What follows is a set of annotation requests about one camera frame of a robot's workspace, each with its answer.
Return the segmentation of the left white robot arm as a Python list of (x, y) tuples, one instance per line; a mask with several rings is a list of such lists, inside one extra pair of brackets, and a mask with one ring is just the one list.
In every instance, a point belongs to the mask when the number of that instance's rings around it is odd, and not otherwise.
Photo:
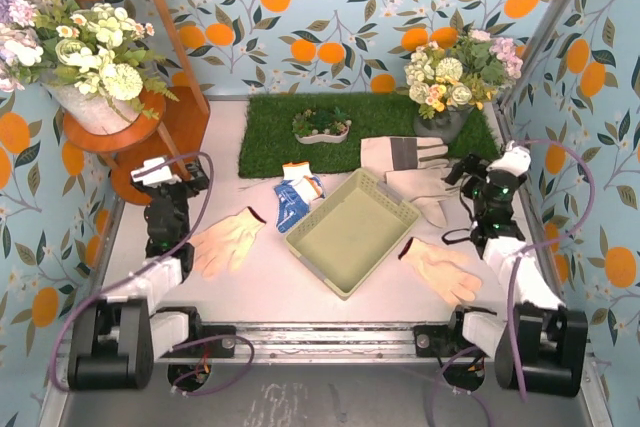
[(138, 271), (92, 295), (74, 318), (70, 390), (142, 389), (155, 362), (188, 338), (195, 309), (164, 309), (160, 304), (193, 269), (188, 201), (210, 191), (202, 160), (196, 156), (185, 164), (188, 180), (172, 172), (165, 156), (132, 171), (132, 186), (151, 199), (144, 210), (145, 259)]

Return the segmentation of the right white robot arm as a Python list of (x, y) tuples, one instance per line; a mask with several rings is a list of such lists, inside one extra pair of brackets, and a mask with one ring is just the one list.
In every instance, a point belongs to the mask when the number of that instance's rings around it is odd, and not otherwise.
[(461, 335), (494, 362), (500, 387), (571, 398), (581, 386), (588, 321), (567, 308), (543, 276), (537, 252), (514, 218), (513, 199), (531, 165), (530, 142), (510, 141), (489, 162), (469, 154), (445, 181), (469, 200), (467, 241), (506, 293), (506, 318), (479, 308), (457, 309)]

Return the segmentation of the green plastic storage basket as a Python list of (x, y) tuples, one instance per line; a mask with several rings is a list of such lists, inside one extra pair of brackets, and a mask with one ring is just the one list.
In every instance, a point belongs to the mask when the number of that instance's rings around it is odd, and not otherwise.
[(359, 168), (298, 222), (285, 242), (320, 282), (346, 300), (420, 217), (395, 189)]

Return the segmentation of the beige canvas work glove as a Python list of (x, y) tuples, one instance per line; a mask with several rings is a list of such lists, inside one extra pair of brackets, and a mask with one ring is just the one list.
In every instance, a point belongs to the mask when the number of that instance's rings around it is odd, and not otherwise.
[(389, 171), (386, 183), (412, 203), (433, 226), (445, 228), (448, 223), (442, 203), (458, 194), (459, 184), (448, 184), (445, 178), (450, 167), (431, 167)]

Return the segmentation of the blue white knit gloves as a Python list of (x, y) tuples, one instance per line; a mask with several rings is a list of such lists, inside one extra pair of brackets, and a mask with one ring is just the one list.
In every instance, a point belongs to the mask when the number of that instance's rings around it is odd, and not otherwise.
[(283, 179), (274, 192), (278, 198), (276, 228), (284, 234), (310, 212), (314, 201), (326, 197), (326, 190), (308, 161), (284, 164), (282, 170)]

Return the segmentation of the grey striped canvas glove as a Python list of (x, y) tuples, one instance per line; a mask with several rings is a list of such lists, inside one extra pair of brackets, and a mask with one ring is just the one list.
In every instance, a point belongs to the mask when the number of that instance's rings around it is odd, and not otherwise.
[(360, 142), (361, 166), (386, 173), (446, 166), (448, 146), (438, 137), (372, 137)]

